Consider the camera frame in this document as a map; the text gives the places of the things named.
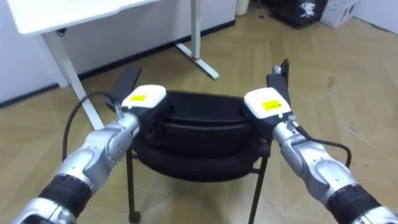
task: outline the chair backrest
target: chair backrest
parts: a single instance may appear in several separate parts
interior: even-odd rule
[[[170,91],[168,99],[157,134],[147,138],[158,149],[176,156],[229,157],[252,139],[253,126],[241,110],[242,98]]]

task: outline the white desk leg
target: white desk leg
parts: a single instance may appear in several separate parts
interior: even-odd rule
[[[191,0],[191,35],[193,50],[191,52],[188,47],[183,44],[177,44],[176,47],[182,53],[190,57],[199,67],[201,67],[213,79],[220,77],[218,72],[211,68],[206,62],[200,58],[200,0]]]
[[[69,56],[63,47],[60,37],[55,32],[49,32],[43,34],[43,39],[60,67],[62,74],[65,76],[65,79],[72,85],[79,100],[82,99],[86,95],[86,91],[83,88],[83,85],[81,85],[79,77],[77,76],[75,68],[73,68]],[[104,127],[100,116],[90,100],[86,100],[83,103],[83,109],[86,111],[87,117],[94,129],[101,129]]]

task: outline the white wall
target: white wall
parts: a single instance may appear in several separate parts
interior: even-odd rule
[[[397,0],[361,0],[355,17],[398,34]]]
[[[190,0],[161,0],[71,27],[63,43],[78,73],[190,34]],[[202,30],[234,20],[236,0],[201,0]]]
[[[7,1],[0,0],[0,102],[55,82],[60,71],[40,44],[41,38],[18,33]]]
[[[201,0],[202,30],[232,21],[235,6],[236,0]],[[83,73],[189,33],[190,1],[161,0],[70,27],[63,43]],[[16,32],[6,0],[0,0],[0,47],[0,102],[55,83],[51,75],[60,75],[41,38]]]

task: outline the yellow label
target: yellow label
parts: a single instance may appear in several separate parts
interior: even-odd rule
[[[272,111],[272,110],[282,108],[282,105],[281,105],[281,103],[279,103],[278,100],[271,100],[271,101],[263,102],[262,106],[264,107],[264,109],[266,109],[266,111]]]
[[[147,98],[146,95],[134,95],[130,97],[130,101],[144,101]]]

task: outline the cardboard box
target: cardboard box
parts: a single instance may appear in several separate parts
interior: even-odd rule
[[[360,0],[329,0],[321,17],[321,23],[338,27],[354,16]]]

